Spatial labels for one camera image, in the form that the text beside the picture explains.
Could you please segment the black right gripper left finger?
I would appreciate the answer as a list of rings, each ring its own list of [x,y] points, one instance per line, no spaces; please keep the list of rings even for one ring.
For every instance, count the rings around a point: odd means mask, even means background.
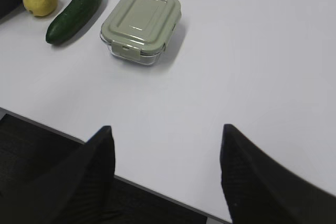
[[[1,223],[102,223],[114,179],[112,128],[103,126],[50,171],[1,200]]]

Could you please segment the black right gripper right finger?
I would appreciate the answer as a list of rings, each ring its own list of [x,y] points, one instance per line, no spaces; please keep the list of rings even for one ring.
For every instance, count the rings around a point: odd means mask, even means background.
[[[280,165],[232,124],[223,128],[221,186],[233,223],[335,223],[335,196]]]

